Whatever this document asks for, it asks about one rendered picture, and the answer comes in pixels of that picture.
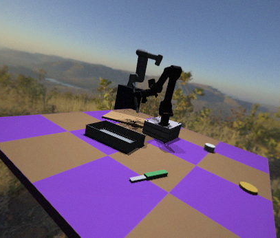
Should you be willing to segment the light wooden board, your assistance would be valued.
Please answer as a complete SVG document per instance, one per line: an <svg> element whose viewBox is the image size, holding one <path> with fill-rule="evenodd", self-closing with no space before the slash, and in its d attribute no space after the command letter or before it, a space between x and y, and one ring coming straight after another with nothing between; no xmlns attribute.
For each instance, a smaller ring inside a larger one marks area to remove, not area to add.
<svg viewBox="0 0 280 238"><path fill-rule="evenodd" d="M105 115L102 116L102 118L105 118L105 119L108 119L108 120L113 120L113 121L116 121L116 122L125 123L125 124L128 124L128 125L133 125L133 126L136 126L136 127L141 127L141 128L143 128L144 121L146 120L144 118L130 116L130 115L123 114L123 113L118 113L118 112L115 112L115 111L110 111L109 113L106 113Z"/></svg>

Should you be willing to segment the yellow flat disc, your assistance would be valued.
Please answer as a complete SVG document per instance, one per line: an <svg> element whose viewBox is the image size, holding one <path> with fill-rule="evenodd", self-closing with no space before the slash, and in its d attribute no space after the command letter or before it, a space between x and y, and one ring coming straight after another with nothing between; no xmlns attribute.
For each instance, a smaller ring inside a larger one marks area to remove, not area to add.
<svg viewBox="0 0 280 238"><path fill-rule="evenodd" d="M239 183L240 188L242 188L243 190L245 190L247 193L256 195L258 190L255 188L255 186L253 186L252 184L249 184L247 182L240 182Z"/></svg>

